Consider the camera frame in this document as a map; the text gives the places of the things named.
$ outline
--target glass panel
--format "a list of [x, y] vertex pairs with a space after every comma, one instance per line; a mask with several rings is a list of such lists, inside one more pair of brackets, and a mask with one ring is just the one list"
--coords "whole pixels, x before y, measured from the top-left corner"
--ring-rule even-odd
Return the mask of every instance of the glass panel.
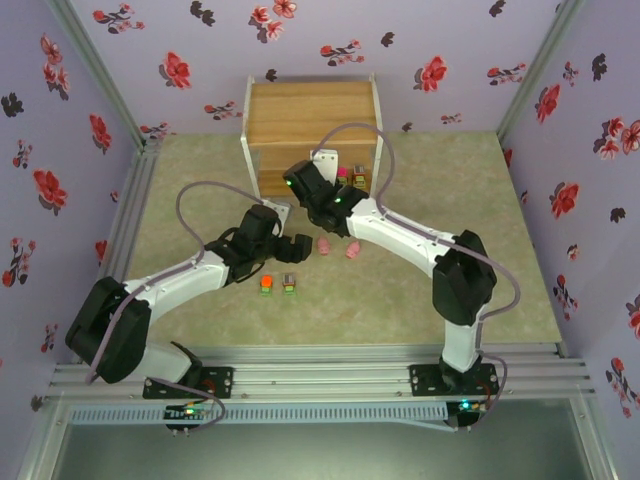
[[56, 479], [591, 478], [568, 402], [505, 401], [477, 431], [397, 424], [70, 427]]

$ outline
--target pink eraser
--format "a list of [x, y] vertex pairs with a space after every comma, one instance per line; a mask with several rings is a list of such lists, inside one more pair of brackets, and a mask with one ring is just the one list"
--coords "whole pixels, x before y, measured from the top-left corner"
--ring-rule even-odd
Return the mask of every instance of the pink eraser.
[[331, 245], [329, 244], [329, 240], [327, 240], [325, 237], [318, 238], [316, 245], [318, 247], [318, 252], [320, 253], [320, 255], [329, 254], [329, 250], [331, 250]]
[[360, 253], [360, 242], [351, 242], [347, 247], [347, 258], [355, 258]]

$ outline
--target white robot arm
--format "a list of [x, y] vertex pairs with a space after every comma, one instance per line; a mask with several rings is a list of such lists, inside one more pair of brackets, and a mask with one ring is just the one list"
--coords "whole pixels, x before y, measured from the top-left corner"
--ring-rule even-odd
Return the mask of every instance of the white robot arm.
[[175, 342], [166, 345], [148, 342], [149, 327], [168, 311], [198, 295], [250, 278], [269, 258], [286, 263], [306, 260], [312, 239], [296, 235], [291, 243], [291, 238], [282, 234], [290, 209], [290, 205], [263, 200], [245, 213], [238, 228], [228, 229], [205, 245], [203, 255], [195, 255], [150, 277], [125, 283], [112, 277], [99, 280], [71, 325], [65, 343], [91, 364], [114, 312], [139, 290], [122, 310], [96, 373], [107, 383], [137, 374], [195, 387], [201, 381], [202, 363]]
[[313, 224], [380, 245], [432, 279], [433, 303], [445, 319], [443, 379], [455, 386], [465, 374], [472, 374], [481, 363], [476, 347], [478, 318], [491, 299], [496, 275], [490, 266], [438, 240], [486, 256], [480, 238], [469, 231], [458, 236], [439, 232], [386, 208], [383, 212], [366, 192], [336, 183], [335, 169], [326, 163], [318, 168], [312, 161], [302, 161], [283, 176]]

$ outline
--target cable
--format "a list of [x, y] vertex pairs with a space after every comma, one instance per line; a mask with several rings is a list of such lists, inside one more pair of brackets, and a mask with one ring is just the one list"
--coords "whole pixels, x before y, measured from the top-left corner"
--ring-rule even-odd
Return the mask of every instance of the cable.
[[[390, 168], [389, 168], [389, 175], [387, 176], [387, 179], [385, 180], [384, 184], [382, 185], [382, 188], [380, 189], [380, 191], [375, 195], [374, 199], [376, 201], [376, 206], [378, 207], [378, 210], [380, 210], [380, 212], [392, 223], [395, 223], [398, 226], [401, 226], [403, 228], [406, 228], [407, 230], [416, 233], [424, 238], [426, 238], [427, 240], [431, 241], [431, 242], [435, 242], [438, 243], [440, 245], [444, 245], [447, 248], [452, 248], [454, 250], [457, 250], [461, 253], [464, 253], [466, 255], [469, 255], [470, 257], [475, 258], [476, 260], [480, 260], [481, 262], [486, 263], [487, 265], [491, 266], [492, 268], [494, 268], [495, 270], [499, 271], [500, 273], [502, 273], [502, 275], [504, 275], [510, 282], [511, 285], [513, 286], [513, 291], [514, 291], [514, 295], [513, 295], [513, 300], [507, 304], [504, 305], [502, 307], [496, 308], [494, 310], [491, 310], [490, 312], [486, 312], [483, 313], [482, 315], [480, 315], [480, 317], [478, 318], [478, 332], [477, 332], [477, 336], [476, 336], [476, 351], [479, 355], [483, 355], [484, 352], [480, 349], [480, 339], [481, 339], [481, 334], [482, 334], [482, 327], [483, 327], [483, 323], [485, 320], [487, 320], [490, 317], [494, 317], [496, 315], [499, 315], [501, 313], [505, 313], [508, 312], [509, 310], [513, 309], [516, 305], [518, 305], [518, 303], [520, 303], [520, 298], [522, 296], [522, 292], [520, 290], [520, 285], [518, 284], [518, 281], [515, 279], [515, 277], [511, 274], [511, 272], [509, 270], [507, 270], [505, 267], [503, 267], [500, 263], [496, 262], [495, 260], [492, 260], [491, 258], [482, 255], [474, 250], [471, 250], [469, 248], [463, 247], [462, 245], [457, 245], [453, 242], [449, 242], [448, 240], [445, 240], [443, 238], [439, 238], [436, 235], [432, 235], [428, 232], [422, 231], [419, 228], [414, 227], [413, 225], [409, 225], [408, 223], [403, 222], [401, 219], [393, 216], [392, 214], [390, 214], [388, 212], [388, 210], [382, 205], [382, 196], [384, 195], [384, 192], [387, 190], [387, 188], [389, 188], [389, 185], [391, 184], [391, 180], [393, 180], [393, 176], [395, 175], [395, 168], [396, 168], [396, 156], [395, 156], [395, 152], [393, 150], [393, 146], [391, 145], [391, 140], [389, 140], [389, 137], [387, 136], [387, 134], [385, 132], [383, 132], [382, 130], [380, 130], [379, 128], [374, 127], [373, 125], [369, 125], [368, 123], [363, 123], [363, 122], [350, 122], [350, 123], [345, 123], [344, 125], [340, 125], [336, 128], [334, 128], [333, 130], [331, 130], [329, 133], [327, 133], [324, 138], [320, 141], [320, 143], [318, 144], [318, 146], [313, 150], [313, 152], [311, 153], [311, 158], [313, 158], [315, 156], [316, 153], [318, 153], [318, 151], [320, 149], [322, 149], [322, 147], [325, 145], [325, 143], [327, 143], [327, 141], [333, 137], [336, 133], [342, 131], [342, 130], [346, 130], [347, 128], [365, 128], [368, 130], [371, 130], [373, 132], [375, 132], [377, 135], [380, 136], [380, 138], [382, 138], [382, 141], [384, 142], [385, 146], [387, 147], [387, 150], [389, 151], [389, 158], [391, 160], [390, 162]], [[493, 359], [496, 360], [498, 362], [500, 362], [504, 368], [504, 373], [502, 376], [502, 384], [500, 385], [499, 389], [498, 389], [498, 393], [496, 394], [495, 398], [493, 399], [493, 402], [491, 402], [491, 405], [489, 406], [487, 412], [481, 417], [481, 418], [485, 418], [490, 411], [493, 410], [493, 406], [497, 403], [498, 399], [500, 398], [500, 395], [502, 394], [502, 390], [504, 389], [504, 385], [506, 383], [507, 380], [507, 364], [506, 362], [499, 357], [493, 356], [493, 355], [486, 355], [484, 354], [485, 358], [488, 359]]]
[[[184, 220], [184, 217], [182, 216], [182, 212], [180, 210], [180, 204], [182, 201], [182, 196], [189, 190], [191, 190], [194, 187], [198, 187], [201, 185], [210, 185], [210, 186], [214, 186], [214, 187], [222, 187], [222, 188], [226, 188], [227, 190], [231, 190], [232, 192], [236, 192], [239, 193], [240, 195], [243, 195], [247, 198], [249, 198], [250, 200], [253, 200], [256, 203], [259, 204], [264, 204], [264, 202], [257, 198], [254, 197], [253, 195], [251, 195], [250, 193], [247, 193], [243, 190], [240, 190], [237, 187], [234, 187], [232, 185], [227, 185], [226, 183], [222, 183], [222, 182], [215, 182], [212, 180], [202, 180], [199, 182], [193, 182], [190, 183], [188, 185], [185, 185], [180, 192], [178, 193], [178, 196], [176, 197], [176, 215], [178, 217], [178, 221], [180, 222], [180, 224], [183, 226], [183, 228], [189, 233], [189, 235], [191, 235], [196, 242], [198, 242], [198, 254], [196, 255], [195, 258], [195, 263], [198, 263], [200, 260], [202, 260], [202, 258], [204, 257], [204, 242], [202, 241], [202, 238], [200, 238], [200, 236], [187, 224], [187, 222]], [[100, 364], [100, 360], [102, 360], [102, 356], [104, 355], [104, 351], [107, 348], [107, 345], [109, 344], [109, 340], [111, 339], [111, 335], [113, 334], [113, 330], [115, 329], [116, 325], [118, 324], [118, 322], [120, 321], [120, 318], [122, 317], [122, 312], [124, 311], [124, 309], [127, 307], [127, 305], [129, 305], [129, 303], [131, 303], [133, 301], [134, 298], [136, 298], [137, 295], [139, 295], [140, 293], [142, 293], [145, 290], [145, 287], [149, 286], [152, 287], [153, 285], [155, 285], [156, 283], [160, 282], [161, 280], [164, 280], [165, 278], [169, 278], [173, 275], [176, 275], [178, 273], [182, 273], [186, 270], [189, 270], [193, 268], [193, 263], [192, 262], [186, 262], [172, 270], [168, 270], [167, 272], [161, 273], [159, 275], [157, 275], [156, 277], [151, 278], [149, 281], [147, 281], [146, 284], [142, 284], [140, 285], [138, 288], [134, 289], [127, 297], [125, 297], [125, 299], [122, 301], [122, 303], [120, 303], [120, 305], [118, 305], [118, 308], [116, 309], [116, 311], [114, 312], [111, 321], [109, 322], [109, 326], [107, 327], [107, 330], [104, 334], [104, 336], [102, 337], [102, 342], [100, 342], [100, 346], [98, 347], [98, 350], [96, 351], [96, 354], [93, 357], [93, 361], [91, 362], [91, 366], [89, 368], [89, 373], [87, 374], [86, 378], [85, 378], [85, 382], [88, 385], [91, 385], [93, 382], [95, 382], [95, 380], [98, 378], [98, 374], [96, 373], [96, 370], [98, 368], [98, 365]], [[222, 401], [220, 401], [220, 399], [218, 399], [215, 395], [209, 394], [207, 392], [203, 392], [201, 390], [196, 390], [194, 388], [189, 388], [186, 387], [184, 385], [179, 385], [177, 383], [172, 383], [172, 382], [167, 382], [165, 380], [159, 379], [159, 378], [152, 378], [151, 380], [158, 382], [158, 383], [162, 383], [163, 385], [166, 385], [168, 387], [171, 388], [175, 388], [178, 390], [183, 390], [185, 392], [189, 392], [189, 393], [193, 393], [196, 395], [199, 395], [201, 397], [204, 397], [208, 400], [213, 400], [215, 403], [217, 403], [218, 405], [220, 405], [220, 407], [222, 408], [222, 413], [216, 417], [215, 419], [211, 420], [210, 422], [207, 422], [205, 424], [202, 424], [196, 428], [205, 428], [208, 426], [211, 426], [215, 423], [218, 423], [222, 417], [224, 417], [226, 409], [224, 404], [222, 403]]]

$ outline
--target metal strip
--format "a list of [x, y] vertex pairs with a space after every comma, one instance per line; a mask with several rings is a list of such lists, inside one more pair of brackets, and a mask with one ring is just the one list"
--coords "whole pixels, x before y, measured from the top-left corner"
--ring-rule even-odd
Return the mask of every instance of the metal strip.
[[127, 104], [122, 98], [122, 95], [120, 95], [113, 78], [102, 61], [98, 50], [91, 41], [91, 37], [82, 25], [71, 1], [46, 1], [61, 27], [69, 36], [71, 43], [74, 45], [78, 55], [86, 65], [96, 84], [126, 125], [129, 135], [133, 139], [137, 149], [142, 150], [144, 146], [142, 136], [133, 115], [131, 115]]
[[[199, 419], [165, 420], [164, 405], [80, 405], [73, 407], [73, 425], [197, 425], [217, 415], [207, 405]], [[227, 406], [225, 425], [417, 422], [446, 420], [445, 402], [334, 403], [334, 404], [233, 404]]]
[[[305, 347], [303, 350], [324, 350], [329, 347]], [[333, 347], [334, 356], [283, 355], [288, 349], [267, 349], [262, 361], [254, 355], [230, 357], [204, 357], [205, 365], [229, 365], [235, 368], [233, 394], [226, 403], [313, 403], [313, 402], [407, 402], [411, 396], [408, 367], [414, 363], [436, 363], [439, 356], [430, 353], [429, 347], [397, 349], [396, 356], [375, 354], [376, 347], [369, 347], [369, 361], [363, 356], [346, 355], [357, 348]], [[503, 398], [573, 398], [578, 395], [591, 397], [593, 385], [587, 368], [579, 359], [560, 358], [556, 352], [540, 352], [540, 345], [532, 345], [531, 352], [522, 348], [517, 353], [502, 353], [496, 348], [486, 348], [500, 354], [509, 365], [509, 377]], [[65, 395], [74, 401], [105, 401], [110, 403], [145, 402], [140, 399], [143, 377], [129, 377], [115, 385], [102, 381], [87, 387], [84, 384], [86, 366], [60, 365], [53, 376], [49, 396]], [[498, 376], [502, 373], [497, 366]], [[482, 388], [478, 395], [482, 398]], [[456, 396], [447, 400], [461, 399]], [[421, 401], [442, 401], [442, 397], [424, 397]]]
[[596, 480], [617, 480], [615, 465], [611, 457], [610, 446], [606, 444], [610, 436], [604, 432], [604, 424], [598, 422], [597, 404], [590, 404], [584, 397], [577, 396], [570, 400], [571, 410], [586, 463], [591, 475]]
[[529, 72], [525, 76], [516, 96], [511, 102], [507, 113], [500, 122], [500, 126], [496, 132], [500, 143], [506, 139], [511, 128], [513, 128], [520, 115], [524, 112], [531, 97], [534, 95], [538, 82], [546, 71], [549, 62], [552, 60], [553, 55], [562, 43], [564, 36], [569, 31], [571, 22], [574, 20], [576, 14], [584, 3], [585, 0], [567, 0], [560, 7], [560, 11], [556, 14], [556, 18], [551, 25], [547, 36], [531, 63]]

